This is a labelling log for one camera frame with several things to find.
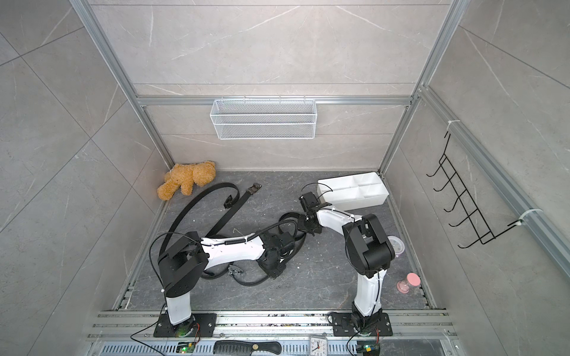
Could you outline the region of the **black belt with silver buckle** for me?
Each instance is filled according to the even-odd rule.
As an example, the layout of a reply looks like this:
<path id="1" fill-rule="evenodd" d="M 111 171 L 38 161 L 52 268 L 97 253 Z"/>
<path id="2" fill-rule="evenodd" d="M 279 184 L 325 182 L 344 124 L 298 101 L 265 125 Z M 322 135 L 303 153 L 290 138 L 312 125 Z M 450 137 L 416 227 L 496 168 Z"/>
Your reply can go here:
<path id="1" fill-rule="evenodd" d="M 285 262 L 287 264 L 289 261 L 291 261 L 292 258 L 294 258 L 295 255 L 298 254 L 298 252 L 300 252 L 306 240 L 307 233 L 304 233 L 298 229 L 298 218 L 300 218 L 301 215 L 302 213 L 298 212 L 289 212 L 282 215 L 279 218 L 278 222 L 274 223 L 268 228 L 265 228 L 261 232 L 261 234 L 256 235 L 254 239 L 252 239 L 251 241 L 258 239 L 259 242 L 261 243 L 260 244 L 261 248 L 263 248 L 261 241 L 261 235 L 263 233 L 269 232 L 272 234 L 280 234 L 284 232 L 289 232 L 295 238 L 295 251 L 286 258 Z M 261 270 L 264 273 L 264 275 L 258 278 L 257 280 L 244 280 L 241 277 L 244 274 L 244 270 L 240 266 L 237 266 L 236 262 L 237 260 L 231 260 L 228 261 L 227 263 L 222 263 L 221 264 L 222 268 L 220 268 L 219 271 L 211 271 L 209 269 L 206 269 L 200 277 L 204 280 L 216 280 L 227 274 L 239 285 L 246 287 L 258 286 L 261 283 L 264 283 L 265 281 L 271 279 L 265 274 L 263 270 Z"/>

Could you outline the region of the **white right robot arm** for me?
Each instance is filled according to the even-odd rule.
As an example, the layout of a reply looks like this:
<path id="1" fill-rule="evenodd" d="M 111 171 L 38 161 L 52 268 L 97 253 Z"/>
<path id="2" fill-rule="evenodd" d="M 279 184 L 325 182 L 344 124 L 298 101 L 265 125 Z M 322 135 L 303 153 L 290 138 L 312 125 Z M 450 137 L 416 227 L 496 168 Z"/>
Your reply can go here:
<path id="1" fill-rule="evenodd" d="M 359 332 L 380 326 L 382 285 L 396 253 L 378 217 L 343 212 L 329 203 L 320 203 L 312 192 L 302 194 L 300 203 L 304 210 L 303 231 L 319 234 L 329 228 L 344 237 L 346 257 L 358 274 L 350 323 Z"/>

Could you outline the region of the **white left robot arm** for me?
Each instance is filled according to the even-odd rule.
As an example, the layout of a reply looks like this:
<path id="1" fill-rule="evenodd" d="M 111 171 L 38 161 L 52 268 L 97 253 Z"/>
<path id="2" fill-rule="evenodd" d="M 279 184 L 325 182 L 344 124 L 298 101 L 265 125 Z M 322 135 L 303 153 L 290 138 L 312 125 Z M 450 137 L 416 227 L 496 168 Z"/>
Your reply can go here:
<path id="1" fill-rule="evenodd" d="M 253 260 L 275 279 L 295 250 L 296 241 L 289 232 L 266 231 L 229 239 L 201 239 L 194 231 L 182 235 L 157 259 L 170 324 L 176 326 L 192 319 L 191 290 L 209 268 Z"/>

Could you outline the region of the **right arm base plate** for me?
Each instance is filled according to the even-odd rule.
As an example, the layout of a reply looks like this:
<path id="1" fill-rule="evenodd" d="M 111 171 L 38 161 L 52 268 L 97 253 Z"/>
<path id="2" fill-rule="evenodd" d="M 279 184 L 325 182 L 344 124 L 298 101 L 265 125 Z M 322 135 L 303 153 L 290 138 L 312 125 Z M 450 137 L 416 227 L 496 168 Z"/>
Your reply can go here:
<path id="1" fill-rule="evenodd" d="M 336 337 L 369 335 L 380 337 L 393 336 L 393 329 L 390 318 L 383 311 L 363 317 L 357 312 L 340 313 L 330 312 L 327 321 L 332 326 L 333 334 Z"/>

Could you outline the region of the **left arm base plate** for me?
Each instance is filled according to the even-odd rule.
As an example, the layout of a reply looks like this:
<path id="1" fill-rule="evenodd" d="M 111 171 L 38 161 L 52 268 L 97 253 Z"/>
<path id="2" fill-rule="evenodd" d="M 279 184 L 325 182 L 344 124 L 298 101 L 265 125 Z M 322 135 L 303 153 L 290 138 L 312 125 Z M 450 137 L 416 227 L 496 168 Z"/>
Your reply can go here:
<path id="1" fill-rule="evenodd" d="M 160 315 L 154 329 L 155 338 L 210 338 L 214 334 L 217 315 L 215 313 L 193 314 L 190 319 L 177 325 L 171 324 L 168 313 Z"/>

